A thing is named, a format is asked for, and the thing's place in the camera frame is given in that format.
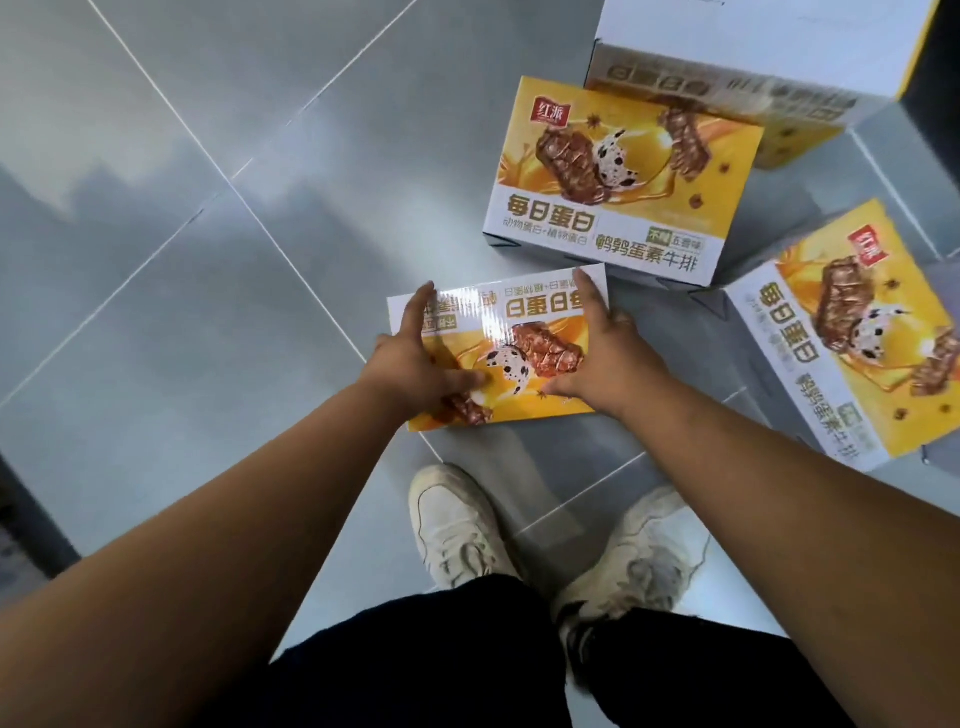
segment white grout line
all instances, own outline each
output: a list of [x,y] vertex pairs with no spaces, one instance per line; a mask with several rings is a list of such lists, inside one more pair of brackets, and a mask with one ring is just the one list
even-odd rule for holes
[[[136,64],[136,67],[140,69],[140,72],[144,75],[144,77],[147,79],[147,81],[150,83],[150,85],[154,88],[154,91],[156,91],[157,95],[163,100],[163,103],[166,104],[166,105],[167,105],[167,108],[169,108],[170,111],[173,112],[174,116],[177,117],[177,120],[180,122],[180,124],[183,126],[183,128],[186,130],[186,132],[190,135],[190,138],[192,138],[193,141],[194,141],[194,142],[197,144],[197,146],[200,148],[200,151],[203,152],[204,155],[206,156],[206,158],[210,160],[210,163],[213,165],[214,169],[216,169],[217,172],[220,174],[220,176],[224,178],[224,181],[227,183],[227,185],[229,186],[229,188],[233,191],[233,194],[235,194],[235,195],[237,196],[237,199],[240,200],[240,202],[243,204],[243,206],[247,209],[247,212],[248,212],[248,213],[251,215],[251,217],[256,221],[256,224],[260,226],[260,229],[263,230],[264,234],[266,234],[266,236],[270,239],[270,242],[272,242],[272,243],[274,244],[274,247],[275,247],[275,248],[277,249],[277,251],[283,256],[283,259],[287,261],[287,265],[290,266],[291,270],[293,270],[293,272],[296,274],[297,278],[300,279],[300,282],[306,287],[307,291],[310,292],[310,295],[313,297],[314,301],[316,301],[316,302],[320,305],[320,308],[322,308],[322,309],[324,310],[324,313],[327,315],[327,317],[330,319],[330,321],[333,322],[333,326],[335,326],[335,327],[337,328],[337,330],[340,331],[341,335],[347,340],[347,343],[350,345],[350,347],[353,349],[353,351],[356,353],[356,355],[360,357],[360,360],[361,360],[364,364],[366,364],[366,363],[367,363],[367,357],[364,356],[364,355],[360,352],[360,350],[357,348],[356,344],[353,343],[353,340],[350,339],[349,336],[347,336],[347,332],[344,331],[344,328],[343,328],[342,326],[340,326],[340,323],[333,317],[333,314],[330,312],[330,309],[326,307],[326,304],[321,300],[320,296],[317,295],[317,292],[316,292],[316,291],[313,289],[313,287],[307,282],[306,278],[303,277],[303,274],[300,272],[300,270],[297,268],[297,266],[294,265],[294,262],[293,262],[293,260],[290,259],[290,256],[287,255],[286,252],[283,250],[283,248],[280,247],[280,244],[279,244],[278,242],[276,242],[276,238],[274,238],[273,234],[272,234],[269,230],[267,230],[267,226],[263,224],[263,221],[260,220],[260,218],[257,216],[257,214],[252,210],[252,208],[250,207],[250,205],[248,204],[248,202],[247,202],[247,200],[244,198],[244,196],[241,195],[241,194],[240,194],[240,191],[233,185],[233,178],[235,178],[237,175],[239,175],[240,172],[243,172],[243,170],[247,168],[247,166],[253,161],[253,159],[251,158],[250,160],[248,160],[247,163],[244,164],[243,167],[241,167],[241,168],[233,175],[233,178],[228,177],[228,176],[227,176],[227,173],[224,172],[224,170],[221,168],[221,166],[220,166],[219,164],[217,164],[216,160],[215,160],[215,159],[213,158],[213,156],[206,150],[206,147],[204,146],[204,144],[200,141],[200,139],[197,137],[197,135],[193,133],[193,130],[190,129],[190,127],[187,125],[187,123],[186,123],[186,121],[183,119],[183,117],[180,116],[180,113],[177,111],[177,109],[176,109],[176,108],[174,107],[174,105],[171,103],[170,99],[168,99],[167,96],[166,96],[166,94],[163,93],[162,90],[160,90],[160,87],[159,87],[159,85],[157,85],[156,81],[154,81],[154,78],[147,72],[147,69],[143,67],[143,64],[140,62],[140,60],[133,54],[133,51],[130,49],[130,46],[127,45],[126,41],[125,41],[122,37],[120,37],[120,34],[117,33],[116,29],[110,24],[110,21],[107,20],[107,17],[101,12],[100,8],[97,7],[97,5],[96,5],[96,3],[94,2],[94,0],[87,0],[87,3],[89,3],[90,7],[94,10],[94,12],[97,13],[97,15],[98,15],[98,16],[100,17],[100,19],[103,21],[104,25],[107,26],[108,30],[109,30],[109,31],[113,34],[113,36],[117,39],[117,42],[119,42],[120,45],[123,47],[123,49],[127,52],[127,55],[130,56],[131,60]],[[410,10],[410,9],[414,6],[415,3],[417,3],[417,0],[411,0],[410,4],[407,5],[407,7],[404,8],[403,11],[400,12],[400,15],[398,15],[397,17],[395,17],[382,31],[380,31],[378,34],[376,34],[376,36],[373,37],[373,40],[371,40],[369,43],[367,43],[367,45],[365,45],[365,46],[363,47],[363,49],[360,51],[360,53],[358,53],[356,56],[354,56],[353,59],[352,59],[346,66],[344,66],[344,68],[342,68],[341,71],[340,71],[336,76],[334,76],[323,88],[321,88],[320,91],[318,91],[317,94],[316,94],[312,99],[310,99],[310,101],[297,113],[297,115],[300,115],[301,113],[303,113],[311,104],[313,104],[317,99],[319,99],[320,96],[321,96],[321,94],[323,94],[324,91],[326,91],[328,88],[330,88],[330,86],[333,84],[333,82],[336,81],[337,79],[339,79],[339,78],[344,74],[344,72],[347,71],[348,68],[350,68],[354,63],[356,63],[357,59],[359,59],[360,56],[362,56],[365,51],[367,51],[379,38],[381,38],[384,33],[386,33],[388,30],[390,30],[390,28],[394,25],[394,23],[396,23],[408,10]],[[293,119],[291,119],[290,122],[287,122],[287,126],[289,126],[292,121],[293,121]],[[156,257],[156,254],[152,255],[152,256],[150,257],[150,259],[148,259],[147,262],[150,262],[150,260],[152,260],[154,257]],[[143,268],[143,266],[140,266],[140,268],[137,269],[137,272],[139,272],[140,269],[142,269],[142,268]],[[423,442],[426,444],[426,446],[430,449],[430,451],[433,453],[434,457],[436,457],[438,461],[444,462],[444,459],[443,459],[443,458],[440,456],[440,454],[436,451],[436,449],[433,447],[433,445],[430,444],[430,441],[426,439],[426,437],[425,437],[425,435],[424,435],[423,433],[420,433],[420,437],[421,437],[421,439],[423,440]]]
[[874,153],[870,151],[870,147],[867,146],[867,143],[853,127],[848,128],[847,133],[853,139],[853,143],[859,147],[861,154],[863,154],[863,156],[867,159],[867,161],[870,163],[870,166],[874,168],[874,172],[876,172],[876,175],[880,177],[880,181],[883,182],[883,186],[887,188],[887,192],[889,192],[890,196],[893,197],[894,202],[900,206],[900,209],[903,210],[903,214],[906,215],[907,219],[911,223],[913,223],[913,227],[915,227],[917,232],[920,233],[920,237],[924,239],[924,243],[926,243],[930,251],[933,252],[934,257],[936,257],[937,260],[943,260],[944,257],[940,254],[940,251],[937,250],[937,246],[934,245],[930,236],[926,234],[924,226],[920,224],[920,220],[917,219],[917,216],[913,214],[913,211],[909,206],[907,206],[906,201],[900,196],[897,188],[894,187],[892,182],[890,182],[890,178],[887,177],[886,173],[880,167],[880,163],[876,161],[876,157],[874,157]]
[[[722,403],[722,404],[726,404],[727,402],[731,401],[731,400],[734,399],[735,397],[739,397],[740,395],[742,395],[742,394],[743,394],[744,392],[746,392],[746,391],[747,391],[747,388],[746,388],[746,387],[740,387],[738,390],[736,390],[736,392],[734,392],[733,394],[729,395],[729,396],[728,396],[726,399],[724,399],[721,403]],[[526,531],[530,530],[531,528],[533,528],[535,525],[537,525],[537,524],[540,523],[541,521],[545,521],[546,519],[550,518],[553,514],[557,513],[557,511],[563,510],[566,506],[568,506],[570,503],[572,503],[572,502],[573,502],[574,500],[576,500],[578,497],[583,496],[583,495],[586,494],[587,492],[589,492],[589,491],[593,490],[594,488],[596,488],[596,487],[597,487],[598,485],[600,485],[601,483],[603,483],[603,482],[605,482],[605,481],[607,481],[607,480],[610,480],[610,479],[611,479],[614,475],[616,475],[617,473],[620,473],[621,471],[625,470],[626,468],[629,468],[629,467],[630,467],[631,465],[633,465],[637,460],[640,460],[640,459],[641,459],[644,455],[646,455],[646,454],[647,454],[647,451],[644,450],[641,454],[635,455],[634,457],[632,457],[630,460],[628,460],[627,462],[625,462],[623,465],[621,465],[621,466],[620,466],[619,468],[617,468],[616,470],[610,471],[609,473],[607,473],[606,475],[604,475],[602,478],[600,478],[599,480],[597,480],[595,483],[593,483],[593,484],[591,484],[591,485],[588,485],[586,488],[584,488],[584,490],[582,490],[582,491],[581,491],[580,493],[578,493],[576,496],[572,497],[571,499],[567,500],[567,501],[564,502],[564,503],[561,503],[560,505],[558,505],[556,508],[554,508],[554,509],[553,509],[552,511],[550,511],[549,513],[546,513],[546,514],[544,514],[543,516],[540,516],[540,517],[539,517],[538,519],[536,519],[534,522],[532,522],[532,523],[530,523],[530,524],[528,524],[528,525],[523,526],[523,528],[521,528],[520,530],[518,530],[518,532],[515,533],[515,534],[513,534],[510,538],[515,539],[517,536],[520,536],[521,534],[523,534],[523,533],[525,533]]]
[[89,325],[89,323],[90,323],[91,321],[93,321],[93,320],[100,314],[100,312],[101,312],[102,310],[104,310],[104,309],[109,305],[109,303],[110,303],[111,301],[113,301],[113,299],[115,299],[117,296],[119,296],[120,293],[123,291],[123,289],[126,288],[126,287],[130,284],[130,281],[132,281],[134,278],[136,278],[137,274],[139,274],[140,271],[142,271],[144,268],[146,268],[148,265],[150,265],[150,263],[154,260],[154,258],[156,258],[158,255],[160,255],[161,253],[163,253],[163,249],[166,248],[168,245],[170,245],[170,243],[173,242],[174,238],[177,237],[177,236],[183,231],[183,229],[186,228],[190,223],[192,223],[194,220],[196,220],[197,217],[199,217],[199,215],[200,215],[200,212],[198,212],[196,215],[193,215],[189,220],[187,220],[185,223],[183,223],[179,228],[177,228],[177,231],[174,232],[174,234],[171,235],[171,236],[166,240],[166,242],[163,243],[163,245],[161,245],[159,248],[157,248],[157,249],[153,252],[153,254],[150,255],[150,257],[148,257],[146,260],[144,260],[142,263],[140,263],[140,265],[137,267],[137,269],[136,269],[135,271],[133,271],[133,272],[127,277],[127,279],[124,280],[124,281],[120,284],[120,287],[117,288],[115,291],[113,291],[113,293],[111,293],[111,294],[107,297],[107,300],[106,300],[106,301],[104,301],[103,303],[101,303],[100,305],[98,305],[98,306],[93,310],[93,313],[91,313],[89,316],[87,316],[87,317],[84,319],[84,321],[83,321],[78,327],[76,327],[69,336],[67,336],[65,339],[63,339],[63,341],[61,341],[60,344],[59,344],[52,352],[50,352],[50,353],[47,354],[46,358],[44,358],[43,361],[41,361],[39,364],[36,365],[36,368],[35,368],[32,372],[30,372],[23,381],[21,381],[19,384],[16,385],[16,387],[13,388],[13,391],[12,391],[12,392],[10,392],[8,395],[6,395],[6,396],[3,398],[2,401],[0,401],[0,409],[3,409],[4,407],[6,407],[6,406],[13,400],[14,397],[16,397],[18,394],[20,394],[20,392],[23,391],[23,388],[26,387],[28,384],[30,384],[30,382],[33,381],[34,377],[36,377],[36,376],[43,370],[43,368],[53,360],[53,358],[54,358],[57,354],[59,354],[60,352],[62,352],[63,349],[64,349],[64,347],[66,347],[67,344],[69,344],[71,341],[73,341],[73,340],[77,337],[77,334],[79,334],[81,331],[83,331],[83,330]]
[[[341,76],[343,76],[345,73],[347,73],[347,71],[350,70],[350,67],[353,66],[357,61],[359,61],[359,60],[360,60],[360,57],[363,56],[367,51],[369,51],[370,48],[371,48],[371,46],[372,46],[374,43],[376,43],[378,40],[380,40],[380,39],[383,37],[383,34],[385,34],[387,31],[389,31],[391,28],[393,28],[394,25],[396,24],[396,22],[397,22],[401,17],[403,17],[403,16],[407,13],[407,11],[409,11],[411,8],[413,8],[416,4],[417,4],[417,0],[410,0],[410,3],[407,5],[407,7],[404,8],[402,11],[400,11],[400,13],[399,13],[399,15],[398,15],[397,17],[395,17],[393,20],[391,20],[389,23],[387,23],[387,25],[384,26],[384,28],[383,28],[379,33],[377,33],[375,36],[373,36],[373,38],[371,38],[370,42],[367,43],[367,45],[365,45],[363,48],[361,48],[361,49],[360,49],[360,52],[357,53],[356,56],[354,56],[352,59],[350,59],[350,60],[347,62],[347,65],[345,65],[343,68],[341,68],[339,71],[337,71],[336,75],[334,75],[334,77],[333,77],[332,79],[330,79],[329,81],[327,81],[327,82],[324,84],[324,86],[323,86],[319,91],[317,91],[316,94],[314,94],[313,98],[311,98],[311,99],[310,99],[306,104],[304,104],[296,113],[294,113],[294,115],[293,115],[292,117],[290,117],[290,120],[289,120],[286,124],[284,124],[282,127],[280,127],[280,128],[281,128],[281,129],[286,129],[286,128],[289,127],[291,124],[293,124],[295,121],[297,121],[297,119],[300,118],[300,115],[301,115],[301,114],[303,114],[307,109],[309,109],[311,106],[313,106],[313,104],[317,101],[317,99],[319,99],[321,96],[323,96],[324,93],[326,92],[326,90],[327,90],[328,88],[330,88],[332,85],[334,85]],[[249,159],[247,160],[247,163],[246,163],[246,164],[244,164],[242,167],[240,167],[240,169],[238,169],[236,172],[234,172],[234,173],[230,176],[230,179],[231,179],[232,181],[233,181],[233,180],[236,180],[236,179],[241,175],[241,173],[242,173],[245,169],[247,169],[247,167],[250,166],[251,162],[253,162],[254,159],[255,159],[255,158],[253,158],[253,157],[249,158]]]

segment person's right arm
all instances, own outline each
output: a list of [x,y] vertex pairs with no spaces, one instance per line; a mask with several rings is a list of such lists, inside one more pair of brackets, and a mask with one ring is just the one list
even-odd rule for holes
[[859,725],[960,724],[960,519],[673,378],[575,275],[589,354],[545,391],[634,433]]

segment person's left arm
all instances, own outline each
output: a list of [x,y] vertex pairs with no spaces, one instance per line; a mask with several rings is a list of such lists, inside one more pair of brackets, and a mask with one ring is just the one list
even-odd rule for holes
[[482,382],[423,348],[432,294],[355,384],[0,615],[0,726],[175,725],[269,661],[396,430]]

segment sneaker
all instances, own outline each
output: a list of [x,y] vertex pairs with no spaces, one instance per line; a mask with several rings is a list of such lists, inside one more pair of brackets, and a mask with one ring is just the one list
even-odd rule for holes
[[577,674],[592,625],[634,608],[672,612],[704,563],[709,534],[672,486],[621,519],[596,566],[564,589],[552,614]]
[[478,576],[516,576],[493,506],[477,482],[453,465],[431,465],[410,486],[410,518],[417,549],[441,589]]

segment pant leg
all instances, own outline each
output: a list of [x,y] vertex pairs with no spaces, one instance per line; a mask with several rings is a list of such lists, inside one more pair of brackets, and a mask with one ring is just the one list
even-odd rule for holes
[[703,718],[736,726],[853,726],[783,637],[634,609],[597,623],[582,655],[578,676],[621,728]]
[[512,576],[409,596],[247,676],[198,725],[570,726],[546,603]]

